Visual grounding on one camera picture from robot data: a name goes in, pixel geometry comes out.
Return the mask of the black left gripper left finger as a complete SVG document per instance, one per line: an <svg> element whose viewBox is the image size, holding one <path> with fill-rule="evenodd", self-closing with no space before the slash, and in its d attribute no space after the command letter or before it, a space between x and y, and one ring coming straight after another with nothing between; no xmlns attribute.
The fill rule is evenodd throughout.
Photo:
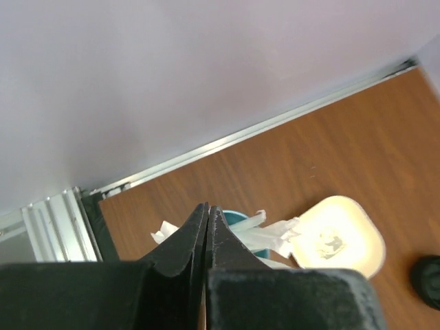
<svg viewBox="0 0 440 330"><path fill-rule="evenodd" d="M196 329L209 206L136 261L1 266L2 329Z"/></svg>

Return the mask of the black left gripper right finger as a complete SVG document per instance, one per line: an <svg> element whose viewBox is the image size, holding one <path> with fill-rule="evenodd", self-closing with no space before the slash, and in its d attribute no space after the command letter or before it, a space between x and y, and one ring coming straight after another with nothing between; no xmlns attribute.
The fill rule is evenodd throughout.
<svg viewBox="0 0 440 330"><path fill-rule="evenodd" d="M208 329L387 329L377 295L351 269L272 269L232 233L218 206L207 229Z"/></svg>

